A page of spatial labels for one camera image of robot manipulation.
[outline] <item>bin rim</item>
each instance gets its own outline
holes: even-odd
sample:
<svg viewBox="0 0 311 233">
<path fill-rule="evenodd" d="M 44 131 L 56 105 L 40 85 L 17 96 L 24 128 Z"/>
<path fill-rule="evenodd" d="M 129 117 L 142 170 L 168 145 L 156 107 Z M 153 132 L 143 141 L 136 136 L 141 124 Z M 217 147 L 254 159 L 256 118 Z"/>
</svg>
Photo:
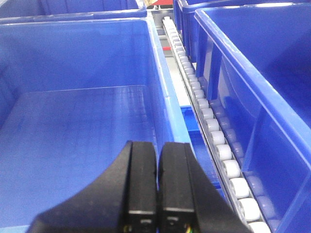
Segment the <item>bin rim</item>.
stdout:
<svg viewBox="0 0 311 233">
<path fill-rule="evenodd" d="M 8 0 L 0 0 L 0 7 Z M 22 17 L 3 17 L 0 18 L 0 24 L 19 23 L 19 22 L 43 22 L 43 21 L 70 21 L 86 19 L 113 19 L 113 18 L 129 18 L 129 17 L 147 17 L 147 8 L 143 0 L 134 0 L 138 9 L 116 10 L 116 11 L 96 11 L 96 12 L 81 12 L 81 13 L 68 13 L 68 14 L 54 14 L 54 15 L 41 15 L 41 16 L 22 16 Z"/>
</svg>

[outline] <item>black plastic mount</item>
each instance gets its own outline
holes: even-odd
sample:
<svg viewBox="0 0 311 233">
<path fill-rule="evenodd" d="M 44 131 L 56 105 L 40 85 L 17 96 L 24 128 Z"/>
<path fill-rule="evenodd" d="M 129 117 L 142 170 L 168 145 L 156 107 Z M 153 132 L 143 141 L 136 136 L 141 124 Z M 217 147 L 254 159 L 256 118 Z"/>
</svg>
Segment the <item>black plastic mount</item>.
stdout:
<svg viewBox="0 0 311 233">
<path fill-rule="evenodd" d="M 179 229 L 190 224 L 194 232 L 200 233 L 251 233 L 210 182 L 194 157 L 190 144 L 166 143 L 160 161 L 161 233 L 173 232 L 167 231 L 170 229 L 167 227 L 168 217 L 184 215 L 185 209 L 192 207 L 191 201 L 195 211 L 194 221 L 189 222 L 192 217 L 187 220 L 179 218 L 179 222 L 175 222 L 178 229 L 175 232 L 182 232 Z M 169 212 L 168 207 L 177 207 L 176 213 Z"/>
<path fill-rule="evenodd" d="M 128 141 L 113 164 L 72 198 L 39 214 L 27 233 L 156 232 L 156 153 Z"/>
</svg>

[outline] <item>colored wire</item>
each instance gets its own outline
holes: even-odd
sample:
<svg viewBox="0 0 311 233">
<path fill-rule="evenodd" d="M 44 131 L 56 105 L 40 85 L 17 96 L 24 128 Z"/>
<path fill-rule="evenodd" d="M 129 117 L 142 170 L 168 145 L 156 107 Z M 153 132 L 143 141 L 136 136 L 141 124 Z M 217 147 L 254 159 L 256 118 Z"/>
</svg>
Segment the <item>colored wire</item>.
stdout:
<svg viewBox="0 0 311 233">
<path fill-rule="evenodd" d="M 186 233 L 192 233 L 192 228 L 191 228 L 191 226 L 188 225 L 187 230 L 186 230 Z"/>
</svg>

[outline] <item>white roller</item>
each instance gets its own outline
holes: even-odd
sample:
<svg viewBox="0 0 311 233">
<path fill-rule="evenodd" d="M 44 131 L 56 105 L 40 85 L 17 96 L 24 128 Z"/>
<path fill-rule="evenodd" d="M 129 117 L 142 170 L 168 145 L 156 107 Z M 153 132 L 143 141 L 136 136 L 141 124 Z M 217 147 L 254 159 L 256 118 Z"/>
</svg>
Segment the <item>white roller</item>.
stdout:
<svg viewBox="0 0 311 233">
<path fill-rule="evenodd" d="M 244 157 L 243 148 L 240 142 L 234 142 L 231 144 L 233 153 L 235 154 L 238 160 L 241 160 Z"/>
<path fill-rule="evenodd" d="M 187 76 L 190 82 L 197 82 L 198 78 L 195 76 L 195 74 L 191 74 Z"/>
<path fill-rule="evenodd" d="M 206 120 L 207 128 L 209 132 L 218 131 L 219 123 L 217 119 L 207 119 Z"/>
<path fill-rule="evenodd" d="M 251 188 L 251 190 L 253 191 L 253 193 L 255 194 L 255 196 L 263 196 L 264 195 L 264 190 L 263 190 L 263 185 L 261 180 L 256 177 L 256 176 L 249 176 L 247 177 L 249 186 Z"/>
<path fill-rule="evenodd" d="M 180 59 L 181 63 L 189 61 L 188 57 L 186 57 L 186 56 L 181 56 L 181 57 L 179 57 L 179 59 Z"/>
<path fill-rule="evenodd" d="M 204 120 L 212 119 L 214 117 L 213 110 L 211 108 L 201 109 Z"/>
<path fill-rule="evenodd" d="M 173 32 L 173 33 L 169 33 L 171 35 L 171 37 L 175 37 L 175 36 L 178 36 L 178 33 L 177 32 Z"/>
<path fill-rule="evenodd" d="M 192 89 L 195 90 L 201 90 L 201 84 L 200 82 L 191 82 L 190 83 Z"/>
<path fill-rule="evenodd" d="M 240 207 L 243 209 L 245 220 L 256 221 L 260 218 L 260 209 L 255 199 L 244 198 L 239 200 Z"/>
<path fill-rule="evenodd" d="M 182 46 L 176 46 L 175 48 L 176 48 L 176 51 L 183 51 L 184 50 L 184 48 Z"/>
<path fill-rule="evenodd" d="M 223 129 L 230 129 L 231 128 L 229 118 L 227 118 L 226 116 L 220 117 L 219 118 L 219 123 L 220 123 L 220 125 L 222 126 Z"/>
<path fill-rule="evenodd" d="M 267 223 L 265 222 L 252 222 L 248 225 L 254 233 L 271 233 Z"/>
<path fill-rule="evenodd" d="M 179 37 L 177 35 L 175 35 L 175 36 L 172 37 L 172 41 L 180 41 L 180 39 L 179 39 Z"/>
<path fill-rule="evenodd" d="M 208 100 L 207 99 L 199 99 L 198 100 L 199 108 L 209 108 Z"/>
<path fill-rule="evenodd" d="M 218 107 L 214 107 L 214 112 L 215 112 L 215 116 L 217 118 L 221 118 L 221 117 L 224 117 L 225 116 L 225 110 L 224 108 L 220 105 Z"/>
<path fill-rule="evenodd" d="M 178 55 L 179 57 L 185 57 L 185 56 L 186 56 L 186 52 L 185 52 L 185 51 L 178 51 L 178 52 L 177 52 L 177 55 Z"/>
<path fill-rule="evenodd" d="M 232 152 L 228 144 L 217 145 L 216 152 L 221 161 L 232 159 Z"/>
<path fill-rule="evenodd" d="M 246 179 L 239 177 L 230 180 L 232 189 L 238 199 L 249 197 L 249 187 Z"/>
<path fill-rule="evenodd" d="M 180 41 L 174 41 L 174 45 L 177 47 L 177 46 L 182 46 L 181 42 Z"/>
<path fill-rule="evenodd" d="M 203 90 L 195 90 L 194 91 L 194 96 L 196 99 L 203 99 L 204 96 L 204 91 Z"/>
<path fill-rule="evenodd" d="M 276 212 L 272 201 L 267 196 L 257 197 L 258 204 L 261 206 L 261 210 L 266 219 L 272 219 L 276 216 Z"/>
<path fill-rule="evenodd" d="M 187 75 L 191 75 L 191 74 L 194 74 L 194 71 L 193 71 L 192 68 L 187 68 L 187 69 L 185 69 L 185 73 L 186 73 Z"/>
<path fill-rule="evenodd" d="M 234 129 L 227 129 L 226 130 L 226 136 L 227 136 L 227 140 L 231 143 L 236 142 L 237 141 L 237 136 L 235 134 Z"/>
<path fill-rule="evenodd" d="M 176 33 L 177 31 L 176 31 L 175 28 L 169 27 L 169 28 L 168 28 L 168 32 L 169 32 L 169 33 Z"/>
<path fill-rule="evenodd" d="M 189 61 L 182 62 L 181 65 L 184 69 L 192 68 L 191 63 Z"/>
<path fill-rule="evenodd" d="M 210 132 L 210 136 L 212 138 L 213 144 L 216 145 L 221 145 L 225 143 L 225 136 L 222 131 L 213 131 Z"/>
<path fill-rule="evenodd" d="M 225 161 L 223 161 L 223 164 L 224 164 L 225 171 L 226 171 L 229 179 L 240 177 L 241 170 L 240 170 L 240 167 L 239 167 L 239 164 L 237 161 L 235 161 L 233 159 L 225 160 Z"/>
</svg>

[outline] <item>blue plastic bin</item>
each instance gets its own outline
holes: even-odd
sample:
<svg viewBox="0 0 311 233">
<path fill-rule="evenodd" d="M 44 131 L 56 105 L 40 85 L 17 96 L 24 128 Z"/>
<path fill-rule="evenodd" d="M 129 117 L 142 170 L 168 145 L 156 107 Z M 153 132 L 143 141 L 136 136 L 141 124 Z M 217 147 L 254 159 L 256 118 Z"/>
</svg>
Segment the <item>blue plastic bin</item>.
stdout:
<svg viewBox="0 0 311 233">
<path fill-rule="evenodd" d="M 192 62 L 196 62 L 198 43 L 198 24 L 194 12 L 199 8 L 241 6 L 270 2 L 310 2 L 310 0 L 174 0 L 174 17 L 178 30 L 182 32 L 183 45 Z"/>
<path fill-rule="evenodd" d="M 190 142 L 149 19 L 0 25 L 0 232 L 91 183 L 127 140 Z"/>
<path fill-rule="evenodd" d="M 0 24 L 146 16 L 143 0 L 0 1 Z"/>
<path fill-rule="evenodd" d="M 311 5 L 281 5 L 197 10 L 197 75 L 273 232 L 310 233 Z"/>
</svg>

